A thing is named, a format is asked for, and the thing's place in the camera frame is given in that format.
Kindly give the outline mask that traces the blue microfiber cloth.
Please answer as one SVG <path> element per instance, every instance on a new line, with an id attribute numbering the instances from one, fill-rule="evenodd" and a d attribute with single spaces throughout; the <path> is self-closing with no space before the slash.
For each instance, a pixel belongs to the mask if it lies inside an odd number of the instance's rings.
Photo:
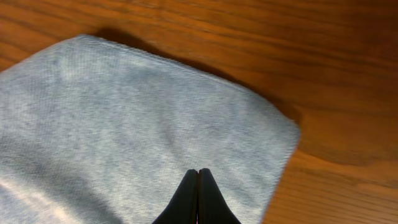
<path id="1" fill-rule="evenodd" d="M 152 223 L 209 172 L 260 223 L 299 138 L 241 85 L 79 35 L 1 73 L 1 222 Z"/>

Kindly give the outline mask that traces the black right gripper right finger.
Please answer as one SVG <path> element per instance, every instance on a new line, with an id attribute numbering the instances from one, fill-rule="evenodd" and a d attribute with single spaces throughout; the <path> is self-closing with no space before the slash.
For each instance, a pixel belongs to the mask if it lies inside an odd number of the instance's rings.
<path id="1" fill-rule="evenodd" d="M 211 171 L 198 174 L 198 224 L 240 224 L 229 209 Z"/>

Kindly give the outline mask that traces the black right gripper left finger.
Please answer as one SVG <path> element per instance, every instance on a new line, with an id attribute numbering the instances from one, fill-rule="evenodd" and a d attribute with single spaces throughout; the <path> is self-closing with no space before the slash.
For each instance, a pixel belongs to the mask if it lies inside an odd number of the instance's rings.
<path id="1" fill-rule="evenodd" d="M 196 224 L 198 201 L 198 172 L 187 170 L 164 211 L 153 224 Z"/>

